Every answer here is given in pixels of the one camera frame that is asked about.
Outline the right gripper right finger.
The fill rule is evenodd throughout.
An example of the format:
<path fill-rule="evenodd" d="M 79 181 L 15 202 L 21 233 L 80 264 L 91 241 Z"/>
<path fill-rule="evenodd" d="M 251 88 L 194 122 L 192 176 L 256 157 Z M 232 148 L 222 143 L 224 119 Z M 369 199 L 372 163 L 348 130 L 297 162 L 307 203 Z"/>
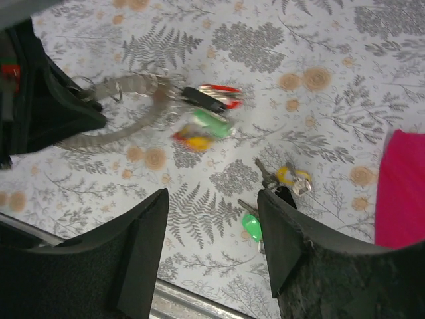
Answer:
<path fill-rule="evenodd" d="M 267 189 L 257 203 L 282 318 L 424 317 L 424 243 L 388 249 L 360 241 Z"/>

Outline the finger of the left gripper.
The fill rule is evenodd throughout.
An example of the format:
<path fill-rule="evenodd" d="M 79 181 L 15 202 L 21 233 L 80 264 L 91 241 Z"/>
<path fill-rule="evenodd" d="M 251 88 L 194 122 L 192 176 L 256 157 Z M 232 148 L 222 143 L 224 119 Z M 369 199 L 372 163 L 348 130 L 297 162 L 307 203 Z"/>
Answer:
<path fill-rule="evenodd" d="M 27 19 L 1 31 L 1 165 L 106 125 L 93 101 L 45 53 Z"/>

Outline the key with green tag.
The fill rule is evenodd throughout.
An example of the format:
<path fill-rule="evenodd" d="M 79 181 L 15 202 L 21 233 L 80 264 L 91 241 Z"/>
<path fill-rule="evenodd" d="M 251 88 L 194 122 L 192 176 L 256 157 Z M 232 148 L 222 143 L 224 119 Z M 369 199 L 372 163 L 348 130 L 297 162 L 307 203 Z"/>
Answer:
<path fill-rule="evenodd" d="M 257 208 L 239 199 L 238 204 L 246 210 L 247 214 L 242 218 L 242 226 L 249 235 L 258 243 L 258 252 L 265 254 L 264 240 Z"/>

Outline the large metal keyring with keys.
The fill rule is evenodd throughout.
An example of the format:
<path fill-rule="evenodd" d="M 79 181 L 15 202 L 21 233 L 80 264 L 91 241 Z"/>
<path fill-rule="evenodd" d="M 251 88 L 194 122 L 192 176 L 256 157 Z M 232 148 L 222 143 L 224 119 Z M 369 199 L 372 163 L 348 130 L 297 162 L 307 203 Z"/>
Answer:
<path fill-rule="evenodd" d="M 184 102 L 215 114 L 224 114 L 242 101 L 242 92 L 236 88 L 213 84 L 204 84 L 199 88 L 179 88 L 176 82 L 175 74 L 133 72 L 117 78 L 105 78 L 98 84 L 92 83 L 89 88 L 78 91 L 77 97 L 84 102 L 99 102 L 111 98 L 120 103 L 124 94 L 137 94 L 150 98 L 152 105 L 145 115 L 128 127 L 106 134 L 77 134 L 57 143 L 57 146 L 66 150 L 77 150 L 123 141 L 167 117 L 174 102 Z"/>

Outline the key with yellow tag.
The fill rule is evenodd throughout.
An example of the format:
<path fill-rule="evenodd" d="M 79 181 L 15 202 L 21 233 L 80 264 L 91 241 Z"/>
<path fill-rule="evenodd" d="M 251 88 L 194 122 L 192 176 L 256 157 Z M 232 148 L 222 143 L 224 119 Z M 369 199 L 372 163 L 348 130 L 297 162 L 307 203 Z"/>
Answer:
<path fill-rule="evenodd" d="M 254 163 L 261 171 L 262 185 L 266 189 L 275 190 L 279 186 L 286 186 L 296 196 L 303 196 L 313 189 L 310 175 L 305 171 L 296 170 L 288 161 L 276 172 L 268 171 L 258 158 Z"/>

